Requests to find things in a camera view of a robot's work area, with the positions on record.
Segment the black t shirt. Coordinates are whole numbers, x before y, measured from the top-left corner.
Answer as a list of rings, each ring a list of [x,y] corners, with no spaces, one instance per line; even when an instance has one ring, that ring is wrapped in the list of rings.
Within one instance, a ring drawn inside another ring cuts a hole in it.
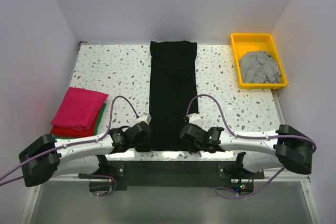
[[[150,43],[151,76],[149,113],[156,151],[187,151],[180,139],[187,111],[198,113],[195,59],[197,43],[189,41]]]

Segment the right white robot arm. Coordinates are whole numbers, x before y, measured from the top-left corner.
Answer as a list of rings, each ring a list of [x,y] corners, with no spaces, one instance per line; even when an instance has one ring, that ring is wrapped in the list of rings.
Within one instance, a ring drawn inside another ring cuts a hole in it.
[[[312,155],[317,149],[312,139],[286,124],[268,132],[245,133],[223,127],[211,127],[206,131],[195,124],[187,124],[180,138],[204,152],[240,151],[241,157],[237,157],[234,165],[234,173],[239,178],[270,168],[310,175]]]

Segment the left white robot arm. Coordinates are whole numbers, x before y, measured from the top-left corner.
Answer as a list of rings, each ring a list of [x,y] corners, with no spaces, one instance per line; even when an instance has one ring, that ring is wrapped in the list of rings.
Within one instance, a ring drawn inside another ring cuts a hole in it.
[[[151,133],[149,124],[142,121],[132,127],[113,128],[107,134],[69,140],[42,135],[19,154],[25,186],[41,185],[54,176],[71,173],[103,178],[109,165],[99,156],[124,153],[146,144]]]

